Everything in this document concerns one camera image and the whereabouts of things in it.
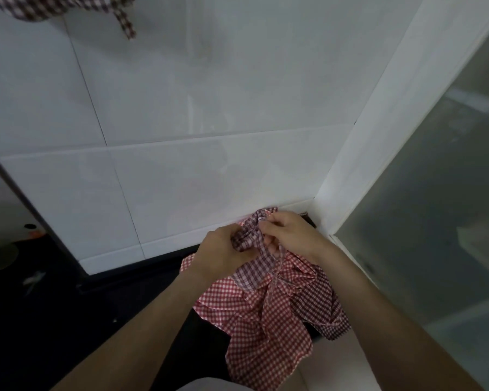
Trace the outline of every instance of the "glass panel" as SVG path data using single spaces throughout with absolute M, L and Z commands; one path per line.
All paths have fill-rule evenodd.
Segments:
M 489 390 L 489 38 L 337 236 Z

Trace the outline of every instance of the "maroon checkered fabric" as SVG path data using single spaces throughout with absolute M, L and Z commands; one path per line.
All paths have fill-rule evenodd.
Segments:
M 320 267 L 289 251 L 279 259 L 267 253 L 257 222 L 275 210 L 258 210 L 241 223 L 243 230 L 233 239 L 238 250 L 253 245 L 260 256 L 246 270 L 216 281 L 194 305 L 201 318 L 231 336 L 226 363 L 232 380 L 256 391 L 277 389 L 311 354 L 303 322 L 329 340 L 350 329 Z M 183 260 L 181 271 L 194 257 Z
M 134 0 L 0 0 L 0 9 L 16 19 L 31 22 L 63 15 L 72 7 L 112 12 L 127 38 L 133 39 L 136 37 L 136 32 L 122 9 L 132 5 L 133 2 Z

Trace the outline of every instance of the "red gingham fabric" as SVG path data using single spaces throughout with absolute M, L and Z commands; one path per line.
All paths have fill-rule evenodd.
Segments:
M 241 223 L 243 230 L 233 237 L 234 246 L 239 242 L 236 249 L 243 251 L 253 245 L 260 256 L 247 264 L 248 269 L 216 281 L 194 305 L 201 318 L 231 336 L 226 353 L 231 379 L 256 391 L 277 389 L 311 354 L 312 341 L 303 322 L 329 340 L 350 329 L 319 266 L 289 251 L 273 263 L 273 256 L 266 254 L 257 222 L 276 210 L 258 210 Z M 194 257 L 183 260 L 181 271 Z
M 112 12 L 127 38 L 133 39 L 136 31 L 122 9 L 133 2 L 134 0 L 0 0 L 0 9 L 13 18 L 31 22 L 63 15 L 72 7 Z

